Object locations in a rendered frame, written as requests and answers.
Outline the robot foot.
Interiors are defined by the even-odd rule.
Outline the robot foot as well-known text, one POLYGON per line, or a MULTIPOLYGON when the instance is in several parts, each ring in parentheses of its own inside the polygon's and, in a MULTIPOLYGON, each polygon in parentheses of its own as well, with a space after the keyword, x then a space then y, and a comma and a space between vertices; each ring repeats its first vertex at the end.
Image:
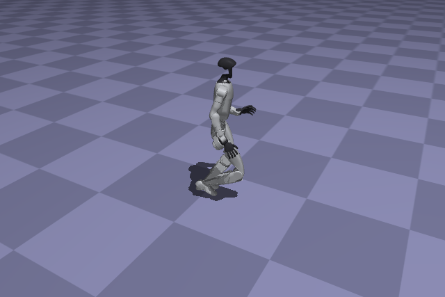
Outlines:
MULTIPOLYGON (((195 185, 201 189, 203 189, 204 191, 206 191, 208 194, 212 195, 212 196, 217 196, 217 191, 215 191, 211 186, 205 186, 204 183, 205 181, 203 181, 202 179, 198 180, 195 185), (204 184, 203 184, 204 183, 204 184)), ((210 185, 210 184, 207 184, 210 185)))
MULTIPOLYGON (((214 186, 211 186, 211 187, 215 190, 215 189, 218 189, 218 188, 219 188, 219 185, 214 185, 214 186)), ((197 187, 197 186, 196 186, 196 189, 197 189, 197 190, 203 190, 203 189, 201 189, 201 188, 199 188, 199 187, 197 187)))

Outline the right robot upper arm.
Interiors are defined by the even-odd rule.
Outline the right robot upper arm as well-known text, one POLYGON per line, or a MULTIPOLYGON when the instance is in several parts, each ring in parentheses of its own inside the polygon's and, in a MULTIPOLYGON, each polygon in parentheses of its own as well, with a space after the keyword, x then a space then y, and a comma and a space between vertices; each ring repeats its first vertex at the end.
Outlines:
POLYGON ((209 114, 210 119, 214 113, 218 114, 217 111, 221 108, 223 100, 226 98, 226 96, 227 96, 227 88, 224 86, 220 86, 216 91, 216 96, 213 101, 213 105, 211 107, 211 111, 209 114))

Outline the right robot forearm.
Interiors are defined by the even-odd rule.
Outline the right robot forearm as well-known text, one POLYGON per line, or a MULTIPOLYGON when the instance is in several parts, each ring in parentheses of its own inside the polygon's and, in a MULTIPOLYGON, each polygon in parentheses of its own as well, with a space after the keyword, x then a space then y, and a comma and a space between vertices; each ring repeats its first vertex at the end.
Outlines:
POLYGON ((211 126, 212 126, 213 129, 214 129, 214 132, 215 132, 216 137, 217 137, 218 139, 220 139, 222 143, 224 143, 227 139, 225 138, 224 133, 223 133, 223 131, 222 131, 222 128, 221 128, 221 126, 220 126, 221 123, 220 123, 219 115, 216 114, 216 113, 214 113, 214 114, 211 116, 211 122, 212 122, 212 125, 211 125, 211 126))

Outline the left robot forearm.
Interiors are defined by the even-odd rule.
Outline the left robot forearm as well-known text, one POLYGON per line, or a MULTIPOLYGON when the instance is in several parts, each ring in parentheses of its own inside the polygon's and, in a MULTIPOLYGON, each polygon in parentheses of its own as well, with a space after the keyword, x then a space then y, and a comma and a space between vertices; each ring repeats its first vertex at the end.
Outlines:
POLYGON ((230 109, 229 114, 233 114, 233 115, 239 116, 239 115, 240 115, 240 111, 239 111, 239 112, 236 111, 236 108, 234 108, 233 106, 231 106, 231 109, 230 109))

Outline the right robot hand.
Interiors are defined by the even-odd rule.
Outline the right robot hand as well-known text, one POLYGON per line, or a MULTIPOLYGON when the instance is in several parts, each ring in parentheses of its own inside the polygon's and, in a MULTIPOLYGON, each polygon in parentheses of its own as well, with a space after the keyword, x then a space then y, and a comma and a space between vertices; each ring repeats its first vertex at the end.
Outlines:
MULTIPOLYGON (((226 139, 227 139, 227 138, 226 138, 226 139)), ((225 151, 226 151, 226 153, 227 153, 229 159, 230 159, 230 155, 229 155, 229 154, 231 154, 232 159, 233 159, 233 155, 234 155, 234 157, 236 157, 236 155, 238 154, 238 152, 234 149, 234 147, 235 147, 236 149, 238 149, 238 147, 237 147, 236 145, 231 144, 231 143, 228 143, 228 140, 226 140, 224 143, 222 143, 220 139, 218 139, 218 140, 220 141, 221 145, 224 145, 224 149, 225 149, 225 151), (233 147, 233 146, 234 146, 234 147, 233 147), (232 151, 232 152, 231 152, 231 151, 232 151), (234 151, 235 151, 236 155, 235 155, 234 151), (228 152, 229 152, 229 153, 228 153, 228 152), (233 155, 232 155, 232 153, 233 153, 233 155)))

